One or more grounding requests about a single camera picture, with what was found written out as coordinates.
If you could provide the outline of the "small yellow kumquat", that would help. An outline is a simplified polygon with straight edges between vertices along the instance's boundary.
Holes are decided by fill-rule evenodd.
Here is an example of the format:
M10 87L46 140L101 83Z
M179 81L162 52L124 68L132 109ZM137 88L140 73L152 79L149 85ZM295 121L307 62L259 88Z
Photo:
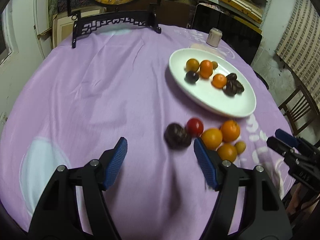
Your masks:
M238 141L234 147L236 148L237 154L240 155L246 150L246 143L244 141Z

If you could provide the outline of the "orange tangerine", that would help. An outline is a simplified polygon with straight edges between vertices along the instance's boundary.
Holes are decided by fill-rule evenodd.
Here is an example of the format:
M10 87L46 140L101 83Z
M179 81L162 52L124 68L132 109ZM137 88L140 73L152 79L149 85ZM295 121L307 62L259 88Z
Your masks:
M209 60L203 60L200 63L199 75L204 79L208 79L212 74L213 74L213 63Z
M216 74L213 76L211 84L217 89L223 89L227 84L227 79L222 74Z
M221 127L223 142L233 142L240 136L240 126L234 120L225 121Z
M217 153L222 160L228 160L233 163L237 158L236 147L232 144L223 144L217 149Z
M219 129L210 128L202 133L201 139L206 148L208 148L209 150L216 150L220 146L223 137Z

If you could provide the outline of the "dark dried date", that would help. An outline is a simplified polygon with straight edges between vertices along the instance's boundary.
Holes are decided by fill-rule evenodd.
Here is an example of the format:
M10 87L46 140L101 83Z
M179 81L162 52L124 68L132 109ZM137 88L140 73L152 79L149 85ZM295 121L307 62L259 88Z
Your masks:
M238 77L235 73L230 73L226 76L227 80L236 80Z
M227 96L235 96L236 94L242 94L245 91L243 85L238 80L228 80L226 86L223 88L223 92Z

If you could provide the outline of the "red cherry tomato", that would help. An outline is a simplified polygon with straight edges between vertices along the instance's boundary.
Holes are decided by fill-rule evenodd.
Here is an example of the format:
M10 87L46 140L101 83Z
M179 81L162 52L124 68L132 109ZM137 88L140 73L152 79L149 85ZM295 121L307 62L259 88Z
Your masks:
M198 118L191 118L188 120L185 130L191 137L200 137L204 131L203 123Z

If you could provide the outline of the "large dark plum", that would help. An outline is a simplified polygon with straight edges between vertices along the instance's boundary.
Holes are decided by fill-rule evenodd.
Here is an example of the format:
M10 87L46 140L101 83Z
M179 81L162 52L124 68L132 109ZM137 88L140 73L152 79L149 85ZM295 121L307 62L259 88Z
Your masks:
M173 150L181 150L191 145L191 136L177 123L171 123L164 132L164 140Z

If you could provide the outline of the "wooden chair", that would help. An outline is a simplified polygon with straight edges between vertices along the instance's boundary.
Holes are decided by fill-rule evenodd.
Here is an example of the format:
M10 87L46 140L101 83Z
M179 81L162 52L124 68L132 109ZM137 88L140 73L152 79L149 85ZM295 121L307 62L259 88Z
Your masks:
M290 102L298 94L300 94L301 97L293 106L290 106ZM293 135L298 135L313 121L319 118L319 109L316 102L303 84L298 85L278 108L284 112L283 116L287 117Z

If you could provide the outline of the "patterned curtain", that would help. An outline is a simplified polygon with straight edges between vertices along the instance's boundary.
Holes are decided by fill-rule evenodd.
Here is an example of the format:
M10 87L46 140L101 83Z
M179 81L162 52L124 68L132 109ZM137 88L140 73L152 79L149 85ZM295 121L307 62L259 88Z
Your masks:
M319 14L310 0L296 0L276 54L297 75L319 106Z

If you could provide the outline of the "small olive kumquat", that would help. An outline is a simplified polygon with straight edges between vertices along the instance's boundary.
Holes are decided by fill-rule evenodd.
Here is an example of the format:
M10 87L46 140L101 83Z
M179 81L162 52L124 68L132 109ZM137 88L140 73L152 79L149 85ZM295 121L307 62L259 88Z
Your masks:
M213 66L213 69L216 69L216 68L218 67L218 64L217 64L217 62L215 62L215 61L212 61L212 66Z

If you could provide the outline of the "yellow-orange fruit on plate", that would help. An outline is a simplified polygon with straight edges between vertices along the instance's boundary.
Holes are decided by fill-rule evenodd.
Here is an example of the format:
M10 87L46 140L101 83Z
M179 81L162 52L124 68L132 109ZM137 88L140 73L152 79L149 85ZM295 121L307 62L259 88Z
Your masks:
M199 63L199 61L197 61L197 59L189 59L186 62L185 71L186 72L189 72L189 71L197 72L199 70L199 67L200 67L200 63Z

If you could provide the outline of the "black carved ornament stand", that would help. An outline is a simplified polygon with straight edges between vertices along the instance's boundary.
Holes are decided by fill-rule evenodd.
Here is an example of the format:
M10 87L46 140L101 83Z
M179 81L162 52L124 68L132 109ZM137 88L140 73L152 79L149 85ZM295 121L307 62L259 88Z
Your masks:
M131 24L138 27L150 27L156 33L162 32L153 9L113 11L91 16L81 16L80 10L71 14L75 17L72 31L72 48L76 48L77 39L100 30L102 27L117 24Z

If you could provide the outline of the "window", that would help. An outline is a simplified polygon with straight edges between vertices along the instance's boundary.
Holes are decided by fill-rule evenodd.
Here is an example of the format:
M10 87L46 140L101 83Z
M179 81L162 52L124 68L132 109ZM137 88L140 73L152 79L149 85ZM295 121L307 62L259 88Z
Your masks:
M3 63L12 52L9 32L8 14L3 11L1 13L1 63Z

